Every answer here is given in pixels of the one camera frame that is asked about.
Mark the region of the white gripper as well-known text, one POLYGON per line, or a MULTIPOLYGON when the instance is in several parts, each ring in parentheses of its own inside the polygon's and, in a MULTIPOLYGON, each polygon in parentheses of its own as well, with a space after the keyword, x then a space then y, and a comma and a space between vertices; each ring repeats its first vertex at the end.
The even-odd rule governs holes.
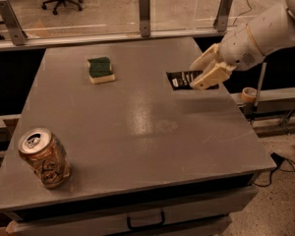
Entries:
POLYGON ((213 44, 192 63, 192 71, 204 72, 190 86, 198 90, 214 87, 227 81, 235 69, 247 71, 264 60, 265 56, 257 46, 249 26, 240 25, 228 32, 219 45, 213 44), (220 62, 219 53, 226 63, 220 62))

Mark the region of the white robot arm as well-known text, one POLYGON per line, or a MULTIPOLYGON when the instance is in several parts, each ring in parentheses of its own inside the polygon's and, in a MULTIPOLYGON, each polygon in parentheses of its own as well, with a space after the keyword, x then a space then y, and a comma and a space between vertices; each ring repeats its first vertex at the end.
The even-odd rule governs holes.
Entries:
POLYGON ((208 89, 227 81, 232 72, 247 71, 268 55, 295 46, 295 0, 283 0, 229 31, 190 66, 202 71, 192 89, 208 89))

